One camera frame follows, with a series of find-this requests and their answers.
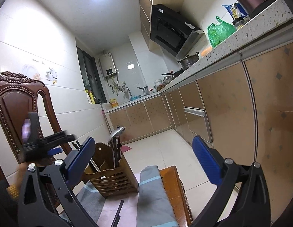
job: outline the wooden table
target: wooden table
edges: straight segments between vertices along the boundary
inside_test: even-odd
[[[160,175],[179,227],[190,226],[193,222],[191,209],[189,208],[183,184],[179,178],[176,166],[160,170]]]

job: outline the screw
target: screw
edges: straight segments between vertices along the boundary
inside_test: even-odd
[[[34,163],[30,163],[28,165],[28,170],[33,173],[35,171],[35,164]]]
[[[261,165],[260,165],[259,162],[255,162],[255,163],[254,163],[254,167],[256,167],[256,168],[260,168],[260,166],[261,166]]]
[[[55,161],[55,165],[59,166],[63,163],[63,160],[62,159],[58,159]]]
[[[226,158],[224,162],[227,163],[228,165],[231,165],[234,163],[234,161],[230,158]]]

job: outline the ceiling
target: ceiling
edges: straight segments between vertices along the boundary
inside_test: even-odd
[[[40,0],[94,53],[140,30],[139,0]]]

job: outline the countertop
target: countertop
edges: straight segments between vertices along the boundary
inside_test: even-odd
[[[109,109],[106,112],[109,113],[114,110],[131,105],[135,102],[140,102],[156,95],[160,95],[162,92],[168,90],[174,85],[182,82],[183,80],[189,78],[197,72],[200,72],[202,69],[219,61],[220,59],[226,57],[234,51],[244,47],[248,43],[263,36],[264,34],[270,32],[271,30],[277,28],[278,26],[284,24],[291,19],[293,19],[293,14],[286,5],[285,1],[276,0],[273,4],[268,6],[264,11],[262,11],[247,24],[245,24],[242,28],[240,28],[240,30],[229,36],[226,40],[224,40],[217,47],[215,47],[211,52],[198,60],[194,65],[192,65],[189,69],[180,74],[172,82],[167,84],[159,92],[141,97],[131,102],[123,103],[122,105]]]

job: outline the green plastic bag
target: green plastic bag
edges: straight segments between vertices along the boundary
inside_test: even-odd
[[[209,41],[213,48],[236,31],[236,28],[233,25],[226,23],[218,16],[216,16],[216,19],[218,21],[217,25],[212,23],[207,27]]]

